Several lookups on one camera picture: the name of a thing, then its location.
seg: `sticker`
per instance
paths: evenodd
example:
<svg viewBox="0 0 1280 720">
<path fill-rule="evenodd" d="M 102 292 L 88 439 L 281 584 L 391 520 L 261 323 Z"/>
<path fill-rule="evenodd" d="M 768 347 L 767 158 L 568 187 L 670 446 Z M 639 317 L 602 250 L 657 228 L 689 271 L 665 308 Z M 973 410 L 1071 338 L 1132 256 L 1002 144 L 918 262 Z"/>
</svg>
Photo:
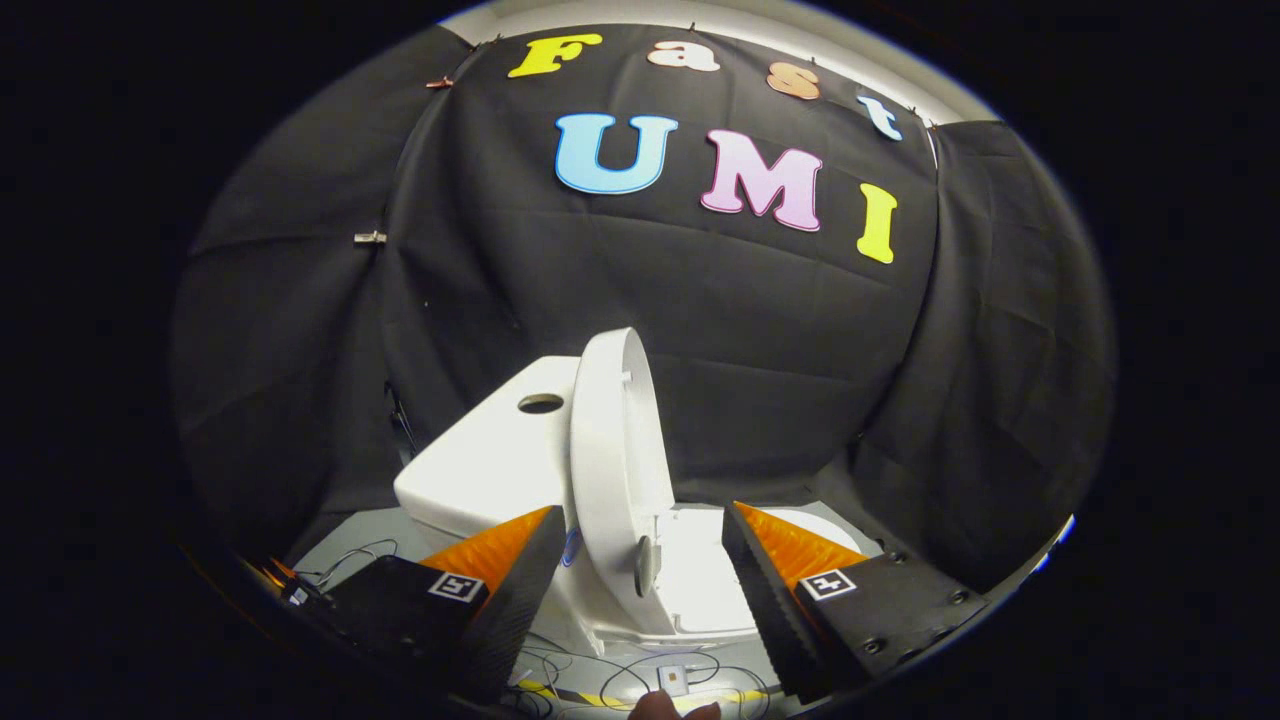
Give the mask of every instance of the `sticker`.
<svg viewBox="0 0 1280 720">
<path fill-rule="evenodd" d="M 867 106 L 867 114 L 872 117 L 872 123 L 876 126 L 876 129 L 881 131 L 881 133 L 890 140 L 902 140 L 902 133 L 890 123 L 890 120 L 896 120 L 897 117 L 886 110 L 883 102 L 876 100 L 874 97 L 864 97 L 861 95 L 858 96 L 858 101 Z"/>
<path fill-rule="evenodd" d="M 561 556 L 561 565 L 568 568 L 577 557 L 577 551 L 582 548 L 582 532 L 573 528 L 564 539 L 564 555 Z"/>
<path fill-rule="evenodd" d="M 599 45 L 602 42 L 604 38 L 594 32 L 534 40 L 526 45 L 529 55 L 525 55 L 525 61 L 507 73 L 507 77 L 554 73 L 561 69 L 561 64 L 556 60 L 572 60 L 582 54 L 582 45 Z"/>
<path fill-rule="evenodd" d="M 440 575 L 431 589 L 426 591 L 431 594 L 438 594 L 440 597 L 447 597 L 449 600 L 457 600 L 460 602 L 471 602 L 471 598 L 480 592 L 484 585 L 484 580 L 479 578 L 468 578 L 466 575 L 454 575 L 453 573 L 444 573 Z"/>
<path fill-rule="evenodd" d="M 863 237 L 858 238 L 858 251 L 872 260 L 888 265 L 893 261 L 893 250 L 888 246 L 888 236 L 893 209 L 897 208 L 897 197 L 890 195 L 883 187 L 869 182 L 858 187 L 867 197 L 867 224 L 863 228 Z"/>
<path fill-rule="evenodd" d="M 662 174 L 667 155 L 667 135 L 680 127 L 671 118 L 636 115 L 631 127 L 640 131 L 636 160 L 626 170 L 600 165 L 600 141 L 604 129 L 617 120 L 603 113 L 575 113 L 556 120 L 561 142 L 556 150 L 556 177 L 573 190 L 596 195 L 625 195 L 653 184 Z"/>
<path fill-rule="evenodd" d="M 649 61 L 654 65 L 689 68 L 704 73 L 719 69 L 719 63 L 716 61 L 716 54 L 712 53 L 712 49 L 696 42 L 658 42 L 654 45 L 654 51 L 649 53 Z"/>
<path fill-rule="evenodd" d="M 819 601 L 858 589 L 858 585 L 855 585 L 840 570 L 828 570 L 818 575 L 812 575 L 800 580 L 800 584 L 809 591 L 809 594 L 813 596 L 814 600 Z"/>
<path fill-rule="evenodd" d="M 769 77 L 764 78 L 769 87 L 783 95 L 799 97 L 800 100 L 817 100 L 822 97 L 818 90 L 818 76 L 813 70 L 792 65 L 791 63 L 773 63 L 769 65 Z"/>
<path fill-rule="evenodd" d="M 703 193 L 703 208 L 717 213 L 739 213 L 742 200 L 737 187 L 742 186 L 751 211 L 763 217 L 773 201 L 782 202 L 773 219 L 805 232 L 817 232 L 822 225 L 815 214 L 818 170 L 822 160 L 803 150 L 790 147 L 778 156 L 773 167 L 765 167 L 760 151 L 750 137 L 728 129 L 713 129 L 707 140 L 716 143 L 716 178 L 712 190 Z"/>
</svg>

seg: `toilet seat lid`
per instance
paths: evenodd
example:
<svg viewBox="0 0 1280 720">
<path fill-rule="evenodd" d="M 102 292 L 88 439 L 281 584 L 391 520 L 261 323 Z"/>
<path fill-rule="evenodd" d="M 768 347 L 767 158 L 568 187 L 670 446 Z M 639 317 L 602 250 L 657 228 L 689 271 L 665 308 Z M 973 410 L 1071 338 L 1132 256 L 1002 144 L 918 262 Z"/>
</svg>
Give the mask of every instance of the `toilet seat lid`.
<svg viewBox="0 0 1280 720">
<path fill-rule="evenodd" d="M 570 468 L 584 539 L 596 541 L 593 551 L 608 553 L 607 538 L 617 538 L 618 550 L 632 552 L 654 534 L 657 515 L 675 505 L 653 375 L 632 328 L 600 333 L 582 350 Z"/>
</svg>

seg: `letter u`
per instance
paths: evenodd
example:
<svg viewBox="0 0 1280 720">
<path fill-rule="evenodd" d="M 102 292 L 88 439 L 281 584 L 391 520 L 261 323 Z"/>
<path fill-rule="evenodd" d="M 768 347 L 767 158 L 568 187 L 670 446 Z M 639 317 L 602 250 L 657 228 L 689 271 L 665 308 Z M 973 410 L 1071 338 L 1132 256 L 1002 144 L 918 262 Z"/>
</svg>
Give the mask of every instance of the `letter u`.
<svg viewBox="0 0 1280 720">
<path fill-rule="evenodd" d="M 556 177 L 575 190 L 596 195 L 623 195 L 653 184 L 662 174 L 667 135 L 680 123 L 659 115 L 631 118 L 631 127 L 640 131 L 636 160 L 626 170 L 611 170 L 600 167 L 600 141 L 604 129 L 616 122 L 613 115 L 602 113 L 577 113 L 556 120 L 561 129 Z"/>
</svg>

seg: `yellow letter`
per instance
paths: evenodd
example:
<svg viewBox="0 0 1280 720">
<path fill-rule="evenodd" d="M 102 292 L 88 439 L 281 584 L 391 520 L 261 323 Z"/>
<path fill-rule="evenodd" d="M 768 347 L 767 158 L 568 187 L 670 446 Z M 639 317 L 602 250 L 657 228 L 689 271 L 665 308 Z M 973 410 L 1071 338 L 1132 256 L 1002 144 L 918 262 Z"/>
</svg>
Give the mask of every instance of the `yellow letter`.
<svg viewBox="0 0 1280 720">
<path fill-rule="evenodd" d="M 858 238 L 858 251 L 887 265 L 893 261 L 893 251 L 888 246 L 888 228 L 893 208 L 897 208 L 897 199 L 868 182 L 859 187 L 867 196 L 867 227 L 863 228 L 863 237 Z"/>
<path fill-rule="evenodd" d="M 529 55 L 516 69 L 507 73 L 507 77 L 536 76 L 541 73 L 554 73 L 559 69 L 561 60 L 572 60 L 582 53 L 582 44 L 599 45 L 604 38 L 594 32 L 591 35 L 566 35 L 562 37 L 544 37 L 529 44 Z"/>
</svg>

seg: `letter m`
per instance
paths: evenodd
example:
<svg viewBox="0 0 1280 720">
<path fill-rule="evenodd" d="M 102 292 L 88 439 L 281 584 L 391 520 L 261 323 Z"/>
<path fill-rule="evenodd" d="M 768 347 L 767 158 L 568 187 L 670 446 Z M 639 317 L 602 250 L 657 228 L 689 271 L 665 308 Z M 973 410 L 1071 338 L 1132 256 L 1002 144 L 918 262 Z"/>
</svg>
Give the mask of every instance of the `letter m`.
<svg viewBox="0 0 1280 720">
<path fill-rule="evenodd" d="M 782 202 L 773 218 L 783 225 L 815 232 L 820 227 L 815 214 L 815 182 L 822 160 L 796 149 L 788 149 L 772 168 L 755 149 L 751 138 L 727 129 L 713 129 L 707 138 L 716 143 L 716 179 L 710 192 L 703 195 L 703 206 L 718 213 L 739 213 L 742 201 L 737 196 L 741 183 L 751 211 L 763 217 L 769 211 L 778 193 Z"/>
</svg>

